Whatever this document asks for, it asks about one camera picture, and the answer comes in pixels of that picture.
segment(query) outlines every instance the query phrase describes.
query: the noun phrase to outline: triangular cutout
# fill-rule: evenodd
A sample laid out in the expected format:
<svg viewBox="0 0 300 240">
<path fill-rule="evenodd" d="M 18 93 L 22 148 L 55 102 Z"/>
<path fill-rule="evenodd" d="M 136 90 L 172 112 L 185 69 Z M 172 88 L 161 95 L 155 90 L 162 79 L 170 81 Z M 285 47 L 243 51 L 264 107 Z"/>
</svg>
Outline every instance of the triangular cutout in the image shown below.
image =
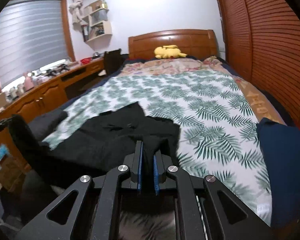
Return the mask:
<svg viewBox="0 0 300 240">
<path fill-rule="evenodd" d="M 60 225 L 65 225 L 77 196 L 78 192 L 76 190 L 71 191 L 53 210 L 48 213 L 48 219 Z"/>
<path fill-rule="evenodd" d="M 247 214 L 238 207 L 223 191 L 218 191 L 218 196 L 228 222 L 233 225 L 247 218 Z"/>
</svg>

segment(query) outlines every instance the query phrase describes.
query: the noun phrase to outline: wooden desk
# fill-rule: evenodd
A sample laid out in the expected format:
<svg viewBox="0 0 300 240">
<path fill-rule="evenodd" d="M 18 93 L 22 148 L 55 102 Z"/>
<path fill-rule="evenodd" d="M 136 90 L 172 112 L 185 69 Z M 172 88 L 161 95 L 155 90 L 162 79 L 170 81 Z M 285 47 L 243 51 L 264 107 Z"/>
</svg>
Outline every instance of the wooden desk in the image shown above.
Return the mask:
<svg viewBox="0 0 300 240">
<path fill-rule="evenodd" d="M 31 122 L 35 117 L 45 114 L 68 101 L 65 88 L 100 72 L 103 69 L 103 59 L 94 60 L 88 64 L 74 67 L 43 84 L 26 92 L 0 113 L 0 120 L 9 118 L 12 114 L 20 114 L 25 121 Z M 0 144 L 5 144 L 23 172 L 31 169 L 14 145 L 7 128 L 0 132 Z"/>
</svg>

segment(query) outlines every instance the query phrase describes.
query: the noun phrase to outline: window blind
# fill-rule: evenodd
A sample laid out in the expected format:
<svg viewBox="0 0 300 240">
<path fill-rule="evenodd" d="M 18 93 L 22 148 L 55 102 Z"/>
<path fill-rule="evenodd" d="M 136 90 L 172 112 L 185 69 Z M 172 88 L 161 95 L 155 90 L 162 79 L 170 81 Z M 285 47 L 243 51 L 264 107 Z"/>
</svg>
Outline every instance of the window blind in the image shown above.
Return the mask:
<svg viewBox="0 0 300 240">
<path fill-rule="evenodd" d="M 68 57 L 61 0 L 12 0 L 0 13 L 0 83 Z"/>
</svg>

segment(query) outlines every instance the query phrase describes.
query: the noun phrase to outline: bed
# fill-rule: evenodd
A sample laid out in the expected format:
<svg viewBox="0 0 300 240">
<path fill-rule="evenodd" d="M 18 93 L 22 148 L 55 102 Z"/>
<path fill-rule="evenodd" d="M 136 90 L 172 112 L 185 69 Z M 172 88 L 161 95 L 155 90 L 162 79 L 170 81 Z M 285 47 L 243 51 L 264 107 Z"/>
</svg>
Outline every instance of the bed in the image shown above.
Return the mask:
<svg viewBox="0 0 300 240">
<path fill-rule="evenodd" d="M 151 60 L 154 48 L 172 44 L 203 61 Z M 177 154 L 183 169 L 199 177 L 215 175 L 270 225 L 271 188 L 256 123 L 262 117 L 284 122 L 262 93 L 211 57 L 217 54 L 216 48 L 212 30 L 130 37 L 130 59 L 142 60 L 126 64 L 118 76 L 67 107 L 68 117 L 44 141 L 55 149 L 87 119 L 138 101 L 146 115 L 169 118 L 180 125 Z M 168 220 L 167 227 L 174 227 L 173 213 L 153 219 L 158 223 Z"/>
</svg>

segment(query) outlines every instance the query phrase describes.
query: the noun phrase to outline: red basket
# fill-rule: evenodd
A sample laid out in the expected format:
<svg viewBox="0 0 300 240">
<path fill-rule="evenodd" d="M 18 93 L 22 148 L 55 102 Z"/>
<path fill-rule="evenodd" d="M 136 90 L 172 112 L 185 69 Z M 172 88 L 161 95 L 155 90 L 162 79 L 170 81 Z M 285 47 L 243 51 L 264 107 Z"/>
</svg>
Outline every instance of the red basket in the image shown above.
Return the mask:
<svg viewBox="0 0 300 240">
<path fill-rule="evenodd" d="M 84 58 L 80 61 L 81 61 L 82 64 L 88 64 L 91 60 L 92 60 L 92 57 L 87 57 L 87 58 Z"/>
</svg>

